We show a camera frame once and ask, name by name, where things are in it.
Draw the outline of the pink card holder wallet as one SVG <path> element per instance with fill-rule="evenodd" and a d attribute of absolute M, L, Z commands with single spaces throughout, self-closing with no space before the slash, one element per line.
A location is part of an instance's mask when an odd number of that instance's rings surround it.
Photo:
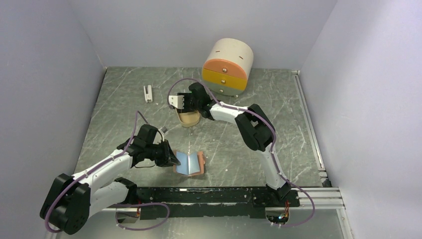
<path fill-rule="evenodd" d="M 175 156 L 179 160 L 180 165 L 173 166 L 174 173 L 186 177 L 202 175 L 205 173 L 206 157 L 203 151 L 198 151 L 197 153 L 192 154 L 175 151 Z"/>

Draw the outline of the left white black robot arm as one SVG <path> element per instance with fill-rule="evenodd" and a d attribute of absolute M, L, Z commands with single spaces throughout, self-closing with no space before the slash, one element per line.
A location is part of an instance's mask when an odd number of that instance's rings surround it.
<path fill-rule="evenodd" d="M 180 165 L 168 140 L 155 141 L 159 129 L 149 124 L 120 144 L 108 157 L 73 175 L 58 175 L 40 210 L 49 232 L 75 234 L 87 220 L 102 209 L 138 207 L 137 185 L 118 174 L 149 159 L 158 167 Z"/>

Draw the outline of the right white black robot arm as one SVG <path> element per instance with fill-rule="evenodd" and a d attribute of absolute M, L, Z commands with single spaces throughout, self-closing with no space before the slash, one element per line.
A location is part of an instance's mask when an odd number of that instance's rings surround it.
<path fill-rule="evenodd" d="M 170 104 L 181 113 L 197 111 L 205 119 L 236 125 L 246 146 L 262 155 L 261 166 L 270 203 L 281 206 L 286 202 L 291 185 L 275 152 L 275 128 L 259 105 L 240 107 L 226 104 L 208 94 L 207 88 L 199 82 L 191 84 L 187 93 L 178 93 Z"/>

